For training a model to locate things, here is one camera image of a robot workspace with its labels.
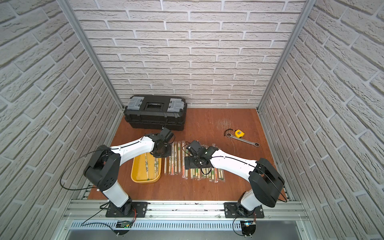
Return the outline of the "wrapped chopsticks pile in box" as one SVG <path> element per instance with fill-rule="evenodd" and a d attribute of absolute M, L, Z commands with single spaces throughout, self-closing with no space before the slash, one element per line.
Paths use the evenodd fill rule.
<path fill-rule="evenodd" d="M 146 181 L 156 182 L 161 175 L 161 159 L 145 154 Z"/>

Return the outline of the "chopsticks pair thirteenth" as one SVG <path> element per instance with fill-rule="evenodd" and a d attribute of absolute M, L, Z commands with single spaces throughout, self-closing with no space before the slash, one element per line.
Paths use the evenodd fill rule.
<path fill-rule="evenodd" d="M 169 175 L 174 175 L 174 160 L 173 157 L 169 157 L 169 163 L 168 163 L 168 174 Z"/>

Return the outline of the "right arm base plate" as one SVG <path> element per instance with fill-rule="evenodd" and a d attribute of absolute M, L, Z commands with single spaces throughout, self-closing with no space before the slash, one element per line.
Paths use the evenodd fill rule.
<path fill-rule="evenodd" d="M 258 206 L 250 211 L 243 207 L 240 203 L 235 202 L 225 202 L 224 213 L 227 219 L 254 217 L 257 219 L 263 219 L 265 217 L 262 206 Z"/>

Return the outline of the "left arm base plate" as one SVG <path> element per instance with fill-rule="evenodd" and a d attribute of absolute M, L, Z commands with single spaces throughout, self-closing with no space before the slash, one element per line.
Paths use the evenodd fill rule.
<path fill-rule="evenodd" d="M 107 208 L 107 218 L 144 218 L 147 212 L 148 202 L 127 202 L 118 208 L 113 203 Z"/>

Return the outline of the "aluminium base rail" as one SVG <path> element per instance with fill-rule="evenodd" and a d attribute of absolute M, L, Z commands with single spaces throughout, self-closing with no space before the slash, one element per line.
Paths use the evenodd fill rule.
<path fill-rule="evenodd" d="M 293 223 L 306 232 L 309 217 L 301 202 L 278 202 L 273 208 L 259 206 L 250 217 L 235 212 L 234 202 L 135 201 L 131 217 L 107 210 L 106 201 L 72 200 L 59 224 L 69 230 L 163 230 L 236 231 L 261 226 L 262 222 Z"/>

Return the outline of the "yellow tape measure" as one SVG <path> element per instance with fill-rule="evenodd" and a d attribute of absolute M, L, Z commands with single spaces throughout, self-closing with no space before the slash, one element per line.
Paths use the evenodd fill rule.
<path fill-rule="evenodd" d="M 245 135 L 245 133 L 241 130 L 236 130 L 235 131 L 235 136 L 239 139 L 241 139 L 243 136 Z"/>

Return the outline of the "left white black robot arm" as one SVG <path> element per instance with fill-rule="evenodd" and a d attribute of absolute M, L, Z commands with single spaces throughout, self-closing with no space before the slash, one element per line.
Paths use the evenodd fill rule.
<path fill-rule="evenodd" d="M 114 147 L 101 145 L 92 154 L 84 169 L 84 176 L 109 200 L 123 216 L 133 211 L 132 199 L 118 183 L 120 166 L 142 154 L 155 158 L 169 155 L 174 134 L 149 134 L 138 140 Z"/>

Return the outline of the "chopsticks pair twelfth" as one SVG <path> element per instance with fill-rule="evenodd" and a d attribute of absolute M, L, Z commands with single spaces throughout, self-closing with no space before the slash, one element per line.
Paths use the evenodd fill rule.
<path fill-rule="evenodd" d="M 173 143 L 173 157 L 174 157 L 174 160 L 173 160 L 174 175 L 177 175 L 178 174 L 178 143 L 177 142 Z"/>

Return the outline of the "yellow plastic storage box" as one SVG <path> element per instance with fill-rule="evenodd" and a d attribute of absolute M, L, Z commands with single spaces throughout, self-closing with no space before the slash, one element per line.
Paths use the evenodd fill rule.
<path fill-rule="evenodd" d="M 135 183 L 139 183 L 139 184 L 155 183 L 155 182 L 146 181 L 145 154 L 139 155 L 134 158 L 132 171 L 131 171 L 131 179 Z"/>

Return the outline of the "chopsticks pair eleventh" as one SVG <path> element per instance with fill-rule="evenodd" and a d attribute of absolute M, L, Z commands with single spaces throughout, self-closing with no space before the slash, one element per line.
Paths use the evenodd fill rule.
<path fill-rule="evenodd" d="M 182 173 L 182 153 L 181 153 L 181 142 L 177 142 L 177 160 L 178 160 L 178 174 Z"/>

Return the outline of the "silver metal wrench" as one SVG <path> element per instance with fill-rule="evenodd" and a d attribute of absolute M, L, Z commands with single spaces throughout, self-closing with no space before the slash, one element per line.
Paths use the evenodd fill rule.
<path fill-rule="evenodd" d="M 254 147 L 259 147 L 259 146 L 260 146 L 259 143 L 254 143 L 254 142 L 251 142 L 251 141 L 242 139 L 242 138 L 238 138 L 238 137 L 232 135 L 231 133 L 226 133 L 225 136 L 226 136 L 227 138 L 234 139 L 234 140 L 237 140 L 237 141 L 240 141 L 240 142 L 243 142 L 243 143 L 252 145 L 252 146 L 254 146 Z"/>

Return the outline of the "chopsticks pair fourteenth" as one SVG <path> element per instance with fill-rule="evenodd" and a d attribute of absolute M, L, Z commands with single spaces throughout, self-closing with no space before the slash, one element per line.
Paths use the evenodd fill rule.
<path fill-rule="evenodd" d="M 168 158 L 164 158 L 164 175 L 168 174 Z"/>

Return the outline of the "black plastic toolbox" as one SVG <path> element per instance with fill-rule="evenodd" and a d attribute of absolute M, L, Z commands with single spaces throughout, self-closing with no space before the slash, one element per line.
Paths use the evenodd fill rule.
<path fill-rule="evenodd" d="M 183 131 L 187 108 L 186 100 L 178 96 L 134 95 L 125 106 L 124 115 L 134 129 Z"/>

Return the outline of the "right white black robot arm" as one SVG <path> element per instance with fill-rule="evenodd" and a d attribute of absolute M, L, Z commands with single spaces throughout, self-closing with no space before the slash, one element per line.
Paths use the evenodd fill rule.
<path fill-rule="evenodd" d="M 239 214 L 248 216 L 261 205 L 270 208 L 276 206 L 285 180 L 268 160 L 243 159 L 216 147 L 205 148 L 196 141 L 186 150 L 185 169 L 222 169 L 243 178 L 251 185 L 251 189 L 238 200 Z"/>

